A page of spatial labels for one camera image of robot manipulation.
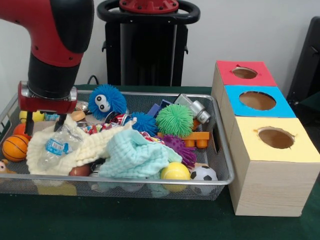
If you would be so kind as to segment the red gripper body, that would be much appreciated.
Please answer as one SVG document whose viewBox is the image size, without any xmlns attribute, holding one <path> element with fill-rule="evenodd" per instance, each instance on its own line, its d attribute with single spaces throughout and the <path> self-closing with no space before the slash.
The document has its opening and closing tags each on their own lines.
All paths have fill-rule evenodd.
<svg viewBox="0 0 320 240">
<path fill-rule="evenodd" d="M 51 100 L 41 97 L 27 97 L 18 95 L 18 105 L 22 111 L 27 112 L 52 112 L 56 114 L 72 113 L 76 107 L 77 98 L 75 100 Z"/>
</svg>

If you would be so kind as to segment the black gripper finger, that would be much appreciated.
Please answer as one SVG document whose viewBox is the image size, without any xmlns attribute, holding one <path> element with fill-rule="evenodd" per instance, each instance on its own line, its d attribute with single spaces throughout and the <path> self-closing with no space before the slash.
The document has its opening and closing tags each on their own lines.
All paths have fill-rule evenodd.
<svg viewBox="0 0 320 240">
<path fill-rule="evenodd" d="M 60 129 L 60 127 L 62 127 L 64 125 L 66 118 L 67 118 L 66 113 L 59 115 L 59 119 L 54 125 L 54 130 L 53 130 L 54 132 L 58 131 Z"/>
<path fill-rule="evenodd" d="M 33 134 L 33 129 L 34 129 L 33 112 L 28 111 L 26 115 L 24 133 L 27 134 L 28 136 L 31 136 Z"/>
</svg>

